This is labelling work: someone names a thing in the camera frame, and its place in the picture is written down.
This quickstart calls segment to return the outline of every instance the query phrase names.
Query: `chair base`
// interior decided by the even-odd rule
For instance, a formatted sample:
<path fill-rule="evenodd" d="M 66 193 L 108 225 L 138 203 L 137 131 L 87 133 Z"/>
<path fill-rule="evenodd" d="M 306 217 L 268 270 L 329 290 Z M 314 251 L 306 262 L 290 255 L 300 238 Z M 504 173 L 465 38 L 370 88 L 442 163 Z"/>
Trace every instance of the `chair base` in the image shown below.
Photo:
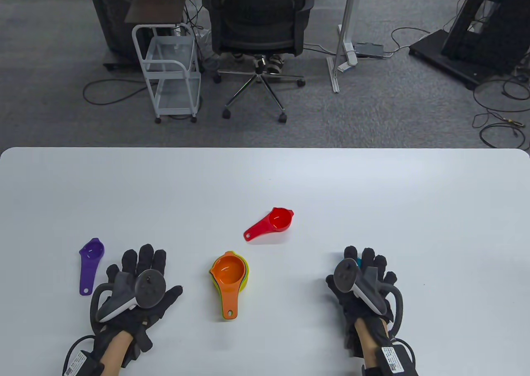
<path fill-rule="evenodd" d="M 231 75 L 246 75 L 250 76 L 250 79 L 246 81 L 246 83 L 232 96 L 232 98 L 228 101 L 228 103 L 225 105 L 225 109 L 223 110 L 222 117 L 225 119 L 230 119 L 231 112 L 230 112 L 230 106 L 233 105 L 235 100 L 241 96 L 250 86 L 252 86 L 253 83 L 263 83 L 263 87 L 269 94 L 272 96 L 278 107 L 280 107 L 280 110 L 282 113 L 278 117 L 278 122 L 280 123 L 286 123 L 287 122 L 287 115 L 285 113 L 285 108 L 280 102 L 280 99 L 278 99 L 278 96 L 274 93 L 272 90 L 268 79 L 289 79 L 289 80 L 296 80 L 297 85 L 299 87 L 305 86 L 305 79 L 303 77 L 299 77 L 297 75 L 283 75 L 283 74 L 273 74 L 270 72 L 263 71 L 265 68 L 265 65 L 262 63 L 262 60 L 257 59 L 256 60 L 256 68 L 254 72 L 239 72 L 239 71 L 229 71 L 229 70 L 217 70 L 216 75 L 214 75 L 214 82 L 220 83 L 222 78 L 221 75 L 223 74 L 231 74 Z"/>

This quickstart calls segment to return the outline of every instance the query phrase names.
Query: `chair backrest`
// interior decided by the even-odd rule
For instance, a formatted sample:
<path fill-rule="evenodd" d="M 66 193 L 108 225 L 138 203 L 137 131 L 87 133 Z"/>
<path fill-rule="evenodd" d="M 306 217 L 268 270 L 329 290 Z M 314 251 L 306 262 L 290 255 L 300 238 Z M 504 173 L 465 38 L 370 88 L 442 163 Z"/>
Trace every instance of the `chair backrest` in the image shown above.
<path fill-rule="evenodd" d="M 299 50 L 294 50 L 294 27 L 297 11 L 303 8 L 304 2 L 305 0 L 211 0 L 212 8 L 219 14 L 216 21 L 210 10 L 212 40 L 216 41 L 215 37 L 220 37 L 216 41 L 220 51 L 285 51 L 299 54 Z"/>

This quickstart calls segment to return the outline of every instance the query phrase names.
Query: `red measuring cup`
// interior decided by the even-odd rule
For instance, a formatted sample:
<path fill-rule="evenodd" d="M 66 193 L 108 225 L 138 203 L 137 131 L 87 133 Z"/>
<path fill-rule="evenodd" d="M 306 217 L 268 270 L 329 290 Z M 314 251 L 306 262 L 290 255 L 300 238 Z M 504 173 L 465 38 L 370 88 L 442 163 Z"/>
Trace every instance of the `red measuring cup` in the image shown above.
<path fill-rule="evenodd" d="M 282 232 L 289 228 L 293 221 L 295 212 L 284 207 L 273 207 L 272 211 L 245 231 L 245 241 L 250 241 L 257 236 L 269 234 L 269 232 Z"/>

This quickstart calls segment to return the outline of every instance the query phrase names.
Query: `office chair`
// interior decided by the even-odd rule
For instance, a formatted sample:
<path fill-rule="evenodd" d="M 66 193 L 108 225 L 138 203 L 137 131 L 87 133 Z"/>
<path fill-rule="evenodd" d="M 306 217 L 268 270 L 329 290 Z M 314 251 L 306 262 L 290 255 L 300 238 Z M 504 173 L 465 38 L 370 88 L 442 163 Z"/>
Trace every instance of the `office chair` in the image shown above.
<path fill-rule="evenodd" d="M 266 59 L 273 54 L 290 53 L 298 56 L 304 48 L 304 30 L 315 0 L 202 0 L 210 13 L 212 49 L 254 56 L 254 72 L 218 70 L 214 82 L 222 74 L 250 75 L 250 79 L 229 100 L 223 118 L 230 119 L 229 107 L 252 83 L 261 82 L 282 110 L 278 121 L 286 123 L 285 108 L 273 92 L 268 79 L 296 80 L 299 87 L 305 79 L 294 75 L 279 75 L 265 71 Z"/>

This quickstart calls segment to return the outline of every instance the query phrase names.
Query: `forearm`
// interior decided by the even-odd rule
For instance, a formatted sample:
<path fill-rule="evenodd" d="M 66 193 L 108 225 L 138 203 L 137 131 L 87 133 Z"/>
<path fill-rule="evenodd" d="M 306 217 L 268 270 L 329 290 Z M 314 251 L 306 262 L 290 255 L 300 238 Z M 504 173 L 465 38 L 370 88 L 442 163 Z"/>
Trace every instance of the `forearm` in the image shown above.
<path fill-rule="evenodd" d="M 101 359 L 101 363 L 105 365 L 101 376 L 118 376 L 121 363 L 123 363 L 123 358 L 132 341 L 133 337 L 124 331 L 119 332 L 112 339 Z"/>
<path fill-rule="evenodd" d="M 386 335 L 388 336 L 388 325 L 385 321 L 381 320 L 385 328 Z M 363 357 L 365 359 L 365 368 L 377 368 L 377 359 L 375 357 L 375 352 L 379 345 L 373 340 L 368 328 L 366 327 L 365 321 L 362 318 L 359 318 L 355 323 L 355 330 L 359 335 L 359 340 L 361 342 L 361 347 L 363 348 Z"/>

